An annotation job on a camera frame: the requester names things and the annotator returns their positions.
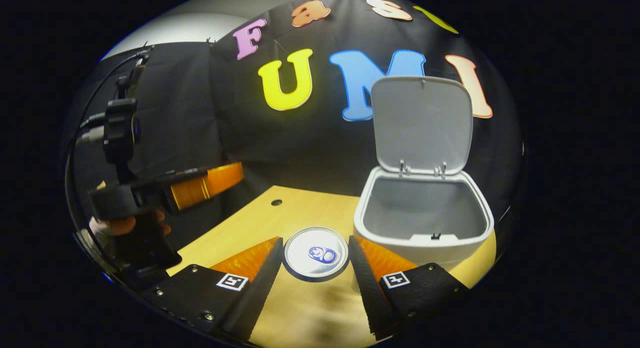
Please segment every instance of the lid hinge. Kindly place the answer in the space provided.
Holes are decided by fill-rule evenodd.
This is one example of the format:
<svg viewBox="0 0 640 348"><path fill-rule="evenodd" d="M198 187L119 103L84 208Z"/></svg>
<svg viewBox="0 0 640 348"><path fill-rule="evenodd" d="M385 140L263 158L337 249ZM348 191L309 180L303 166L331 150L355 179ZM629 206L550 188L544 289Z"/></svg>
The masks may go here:
<svg viewBox="0 0 640 348"><path fill-rule="evenodd" d="M434 177L442 177L442 180L446 179L446 175L447 175L447 162L443 161L442 162L442 166L436 166L433 169L433 175Z"/></svg>
<svg viewBox="0 0 640 348"><path fill-rule="evenodd" d="M411 175L411 166L405 163L404 159L400 159L400 170L398 170L398 175L402 178L403 175Z"/></svg>

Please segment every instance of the yellow letter u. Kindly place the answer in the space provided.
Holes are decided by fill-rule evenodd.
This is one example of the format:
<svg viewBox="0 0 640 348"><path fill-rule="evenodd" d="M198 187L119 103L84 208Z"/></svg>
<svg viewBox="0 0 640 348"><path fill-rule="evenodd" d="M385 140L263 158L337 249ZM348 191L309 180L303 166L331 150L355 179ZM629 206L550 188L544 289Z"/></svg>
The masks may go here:
<svg viewBox="0 0 640 348"><path fill-rule="evenodd" d="M294 109L304 104L311 96L313 84L311 82L311 68L309 67L309 57L313 51L309 48L300 49L286 57L286 61L293 63L295 70L295 81L297 86L291 93L283 93L280 84L279 68L282 62L279 60L270 61L258 69L258 76L262 77L262 88L264 99L269 107L276 111L286 111Z"/></svg>

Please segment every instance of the blue logo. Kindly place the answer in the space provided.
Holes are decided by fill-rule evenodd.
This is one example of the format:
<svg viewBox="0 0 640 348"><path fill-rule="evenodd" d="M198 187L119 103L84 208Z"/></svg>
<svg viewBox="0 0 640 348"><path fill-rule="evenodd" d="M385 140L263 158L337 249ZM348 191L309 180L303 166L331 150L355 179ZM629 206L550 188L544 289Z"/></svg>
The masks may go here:
<svg viewBox="0 0 640 348"><path fill-rule="evenodd" d="M314 246L309 248L309 257L320 263L330 264L338 259L338 254L333 249Z"/></svg>

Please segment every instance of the finger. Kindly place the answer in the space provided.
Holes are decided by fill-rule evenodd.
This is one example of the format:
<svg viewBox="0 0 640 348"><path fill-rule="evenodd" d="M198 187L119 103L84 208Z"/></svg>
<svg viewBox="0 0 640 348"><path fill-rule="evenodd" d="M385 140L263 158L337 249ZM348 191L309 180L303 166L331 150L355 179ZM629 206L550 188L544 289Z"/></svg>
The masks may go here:
<svg viewBox="0 0 640 348"><path fill-rule="evenodd" d="M114 236L122 236L123 234L129 234L136 226L136 219L133 216L125 219L114 219L109 221L111 230Z"/></svg>
<svg viewBox="0 0 640 348"><path fill-rule="evenodd" d="M158 222L162 222L165 220L165 213L160 209L156 209L155 218L158 220Z"/></svg>

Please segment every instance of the black handle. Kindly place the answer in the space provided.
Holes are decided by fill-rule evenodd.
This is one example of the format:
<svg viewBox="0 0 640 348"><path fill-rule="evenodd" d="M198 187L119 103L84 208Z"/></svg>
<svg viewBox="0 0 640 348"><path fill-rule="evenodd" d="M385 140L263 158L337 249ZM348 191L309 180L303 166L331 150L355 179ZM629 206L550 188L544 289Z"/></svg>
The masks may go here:
<svg viewBox="0 0 640 348"><path fill-rule="evenodd" d="M175 266L183 258L169 245L155 211L135 216L135 227L128 234L114 237L118 255L134 268Z"/></svg>

